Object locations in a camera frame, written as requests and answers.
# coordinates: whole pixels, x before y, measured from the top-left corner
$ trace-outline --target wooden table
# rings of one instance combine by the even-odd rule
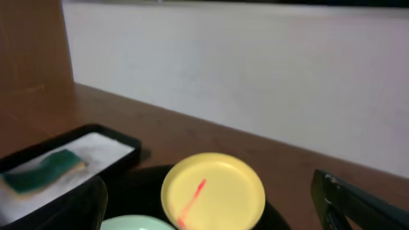
[[[38,89],[2,96],[0,122],[0,157],[86,123],[100,123],[142,140],[151,154],[137,168],[174,164],[205,151],[231,154],[256,170],[267,199],[293,229],[320,229],[310,196],[315,169],[409,210],[407,179],[79,84],[58,95]]]

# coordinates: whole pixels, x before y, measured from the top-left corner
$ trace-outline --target red streak on plate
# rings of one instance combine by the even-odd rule
[[[189,203],[182,209],[180,216],[178,218],[178,225],[179,227],[186,229],[186,225],[184,220],[186,219],[186,215],[189,212],[192,205],[195,203],[197,197],[199,197],[200,192],[202,191],[204,185],[206,184],[206,179],[203,179],[200,185],[198,186],[196,192],[193,195],[193,198],[189,201]]]

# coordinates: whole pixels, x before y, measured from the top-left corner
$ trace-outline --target green bowl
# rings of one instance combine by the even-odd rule
[[[174,230],[172,226],[154,217],[124,215],[104,220],[100,230]]]

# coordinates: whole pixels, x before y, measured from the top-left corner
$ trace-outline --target white wall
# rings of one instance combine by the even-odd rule
[[[77,82],[409,176],[407,11],[63,8]]]

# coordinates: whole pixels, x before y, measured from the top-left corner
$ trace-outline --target sponge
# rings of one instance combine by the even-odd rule
[[[85,167],[82,158],[64,149],[47,156],[34,169],[0,174],[0,178],[17,195],[26,195],[45,188],[68,171],[82,167]]]

